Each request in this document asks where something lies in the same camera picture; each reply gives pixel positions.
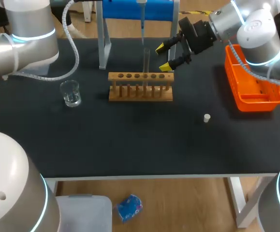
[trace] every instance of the metal table frame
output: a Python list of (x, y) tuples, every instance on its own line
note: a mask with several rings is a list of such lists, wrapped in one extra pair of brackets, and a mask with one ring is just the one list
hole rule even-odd
[[(123, 179), (169, 179), (169, 178), (227, 178), (232, 196), (233, 205), (236, 212), (236, 225), (238, 228), (247, 228), (258, 215), (258, 200), (267, 186), (274, 178), (274, 174), (210, 174), (210, 175), (127, 175), (127, 176), (92, 176), (92, 177), (66, 177), (66, 178), (46, 178), (47, 184), (56, 194), (58, 181), (77, 180), (123, 180)], [(253, 187), (253, 194), (246, 202), (240, 177), (256, 177), (260, 179)]]

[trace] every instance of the black table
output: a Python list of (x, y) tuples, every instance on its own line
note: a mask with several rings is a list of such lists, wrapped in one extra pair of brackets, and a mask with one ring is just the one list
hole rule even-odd
[[(162, 39), (146, 39), (150, 71), (166, 54)], [(81, 61), (71, 77), (82, 104), (68, 108), (60, 82), (0, 79), (0, 132), (18, 141), (44, 177), (238, 175), (280, 170), (280, 106), (272, 113), (241, 113), (231, 93), (224, 46), (194, 56), (175, 71), (173, 102), (108, 102), (108, 72), (140, 72), (139, 39), (112, 39), (107, 70), (99, 70), (97, 40), (75, 41)], [(68, 41), (49, 76), (74, 64)], [(203, 123), (204, 114), (209, 123)]]

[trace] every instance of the orange plastic crate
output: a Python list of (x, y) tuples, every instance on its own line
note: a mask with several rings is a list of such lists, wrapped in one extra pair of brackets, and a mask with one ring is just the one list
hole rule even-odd
[[(248, 69), (238, 44), (233, 45)], [(225, 68), (236, 105), (243, 112), (272, 111), (280, 104), (280, 86), (261, 81), (249, 75), (238, 63), (229, 46), (226, 46)]]

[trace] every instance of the small glass cup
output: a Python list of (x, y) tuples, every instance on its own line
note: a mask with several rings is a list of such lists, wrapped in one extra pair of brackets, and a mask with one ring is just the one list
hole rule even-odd
[(79, 91), (79, 83), (75, 80), (68, 80), (60, 84), (60, 91), (66, 105), (69, 107), (78, 106), (82, 100)]

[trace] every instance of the test tube rack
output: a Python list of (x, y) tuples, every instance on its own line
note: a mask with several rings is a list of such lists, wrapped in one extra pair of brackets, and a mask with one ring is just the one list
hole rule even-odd
[(110, 72), (108, 80), (112, 82), (109, 101), (173, 101), (171, 84), (174, 82), (174, 73), (172, 72)]

